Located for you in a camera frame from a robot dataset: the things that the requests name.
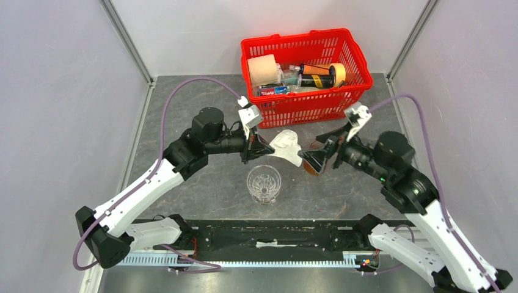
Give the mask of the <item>clear glass dripper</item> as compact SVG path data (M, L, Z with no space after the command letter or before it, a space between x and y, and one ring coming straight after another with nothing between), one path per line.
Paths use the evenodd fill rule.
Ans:
M279 171L271 165L258 165L247 175L247 188L253 201L273 204L279 195L282 179Z

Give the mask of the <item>white paper coffee filter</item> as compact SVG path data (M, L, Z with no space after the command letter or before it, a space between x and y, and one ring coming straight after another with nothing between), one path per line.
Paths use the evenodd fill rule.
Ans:
M296 167L302 165L302 158L298 152L302 149L298 143L298 134L290 129L285 129L278 133L269 143L274 149L270 156L284 159Z

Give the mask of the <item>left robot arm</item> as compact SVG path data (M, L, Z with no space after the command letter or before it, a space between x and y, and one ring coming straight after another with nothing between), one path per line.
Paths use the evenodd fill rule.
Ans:
M263 120L256 105L238 111L237 129L227 129L224 114L206 107L192 119L191 127L173 141L138 180L95 209L76 212L81 239L104 269L120 263L131 251L156 245L188 247L191 228L179 215L135 223L136 218L166 192L179 186L208 165L211 154L238 153L246 163L267 154L270 146L257 133Z

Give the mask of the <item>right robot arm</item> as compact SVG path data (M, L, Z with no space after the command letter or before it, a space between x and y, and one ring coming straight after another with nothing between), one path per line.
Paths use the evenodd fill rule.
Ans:
M458 230L432 181L411 165L415 151L399 132L383 132L375 145L358 137L345 140L347 128L323 134L321 148L299 155L321 173L328 160L333 168L347 163L378 179L381 194L424 235L427 251L397 235L381 219L368 214L354 225L354 245L382 250L420 275L434 292L500 292L513 281L511 274L486 262Z

